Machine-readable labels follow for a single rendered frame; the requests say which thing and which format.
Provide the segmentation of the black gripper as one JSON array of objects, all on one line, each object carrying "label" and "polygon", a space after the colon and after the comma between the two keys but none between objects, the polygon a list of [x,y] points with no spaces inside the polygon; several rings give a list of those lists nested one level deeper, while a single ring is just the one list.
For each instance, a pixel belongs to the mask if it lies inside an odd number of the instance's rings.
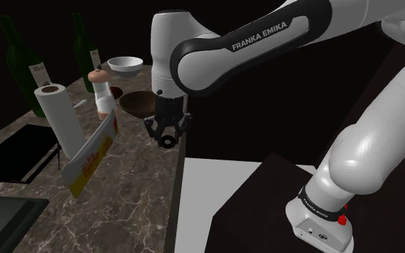
[{"label": "black gripper", "polygon": [[184,132],[187,132],[192,120],[190,113],[183,113],[183,97],[164,98],[162,96],[155,97],[155,115],[144,118],[145,128],[150,138],[153,138],[158,146],[162,145],[161,137],[164,128],[161,124],[176,124],[175,139],[178,141]]}]

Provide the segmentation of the brown wooden bowl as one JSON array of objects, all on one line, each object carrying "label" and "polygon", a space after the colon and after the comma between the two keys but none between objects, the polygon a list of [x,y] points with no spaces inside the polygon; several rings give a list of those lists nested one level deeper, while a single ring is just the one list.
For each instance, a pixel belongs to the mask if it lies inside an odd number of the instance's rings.
[{"label": "brown wooden bowl", "polygon": [[134,91],[124,94],[119,105],[130,115],[144,119],[155,114],[155,94],[152,91]]}]

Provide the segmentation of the white and wooden pepper mill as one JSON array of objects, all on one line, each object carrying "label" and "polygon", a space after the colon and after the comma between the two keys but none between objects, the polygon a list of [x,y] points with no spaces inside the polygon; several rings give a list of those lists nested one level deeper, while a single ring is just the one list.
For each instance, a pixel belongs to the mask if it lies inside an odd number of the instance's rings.
[{"label": "white and wooden pepper mill", "polygon": [[119,117],[119,109],[109,87],[110,75],[98,65],[95,70],[88,74],[88,80],[92,82],[95,94],[97,113],[100,120],[105,120],[109,113],[114,110],[115,116]]}]

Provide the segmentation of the white bowl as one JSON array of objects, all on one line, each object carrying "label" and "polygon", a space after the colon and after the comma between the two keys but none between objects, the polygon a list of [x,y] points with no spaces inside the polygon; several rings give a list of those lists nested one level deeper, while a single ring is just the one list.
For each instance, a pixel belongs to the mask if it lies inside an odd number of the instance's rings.
[{"label": "white bowl", "polygon": [[143,60],[138,57],[113,57],[107,61],[109,67],[123,78],[134,78],[142,69]]}]

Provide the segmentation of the white and yellow box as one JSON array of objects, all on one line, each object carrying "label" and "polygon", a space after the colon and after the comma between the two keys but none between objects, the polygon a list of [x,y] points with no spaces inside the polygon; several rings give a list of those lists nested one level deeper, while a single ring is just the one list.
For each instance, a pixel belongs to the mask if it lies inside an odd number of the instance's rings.
[{"label": "white and yellow box", "polygon": [[63,169],[61,176],[75,199],[95,173],[118,132],[116,114],[112,110]]}]

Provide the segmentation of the slim green wine bottle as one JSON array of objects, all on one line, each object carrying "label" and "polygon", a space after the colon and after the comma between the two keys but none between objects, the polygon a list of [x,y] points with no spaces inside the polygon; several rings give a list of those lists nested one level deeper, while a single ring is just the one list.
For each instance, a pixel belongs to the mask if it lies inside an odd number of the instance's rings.
[{"label": "slim green wine bottle", "polygon": [[95,46],[86,34],[81,15],[79,13],[72,13],[71,16],[76,28],[76,38],[73,43],[73,50],[86,90],[93,93],[94,87],[92,82],[88,79],[88,74],[101,64],[99,51],[97,46]]}]

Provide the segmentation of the white paper towel roll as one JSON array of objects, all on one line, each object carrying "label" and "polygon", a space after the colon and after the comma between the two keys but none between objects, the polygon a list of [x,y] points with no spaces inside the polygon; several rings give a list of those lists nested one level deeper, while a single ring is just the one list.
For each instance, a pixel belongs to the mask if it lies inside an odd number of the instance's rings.
[{"label": "white paper towel roll", "polygon": [[72,160],[86,142],[65,86],[51,84],[34,91],[65,156]]}]

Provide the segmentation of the dark robot stand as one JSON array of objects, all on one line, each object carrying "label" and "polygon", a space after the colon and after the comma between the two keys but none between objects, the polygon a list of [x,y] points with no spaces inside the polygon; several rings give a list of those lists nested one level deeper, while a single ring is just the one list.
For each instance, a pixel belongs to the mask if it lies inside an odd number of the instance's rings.
[{"label": "dark robot stand", "polygon": [[[310,174],[270,155],[214,215],[205,253],[322,253],[297,238],[286,204]],[[381,189],[348,203],[353,253],[405,253],[405,159]]]}]

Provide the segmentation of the large green wine bottle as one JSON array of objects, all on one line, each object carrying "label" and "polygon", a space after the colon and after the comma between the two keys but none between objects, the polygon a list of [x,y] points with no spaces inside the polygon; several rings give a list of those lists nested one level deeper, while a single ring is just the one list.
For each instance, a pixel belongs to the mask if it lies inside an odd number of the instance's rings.
[{"label": "large green wine bottle", "polygon": [[0,26],[9,43],[6,64],[33,113],[38,117],[45,117],[34,94],[37,88],[50,82],[45,64],[23,43],[10,16],[0,15]]}]

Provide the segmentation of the black sink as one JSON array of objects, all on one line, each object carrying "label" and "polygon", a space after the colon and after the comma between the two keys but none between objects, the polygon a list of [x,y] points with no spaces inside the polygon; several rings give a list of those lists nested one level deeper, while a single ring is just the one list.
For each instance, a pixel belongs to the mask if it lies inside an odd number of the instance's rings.
[{"label": "black sink", "polygon": [[23,126],[0,144],[0,183],[31,183],[60,150],[52,128]]}]

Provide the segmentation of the dark glass cooktop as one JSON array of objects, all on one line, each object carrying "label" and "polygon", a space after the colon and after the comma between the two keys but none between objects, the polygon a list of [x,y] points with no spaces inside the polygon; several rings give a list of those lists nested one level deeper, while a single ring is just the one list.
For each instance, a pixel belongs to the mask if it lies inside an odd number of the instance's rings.
[{"label": "dark glass cooktop", "polygon": [[45,210],[43,198],[0,197],[0,253],[12,253]]}]

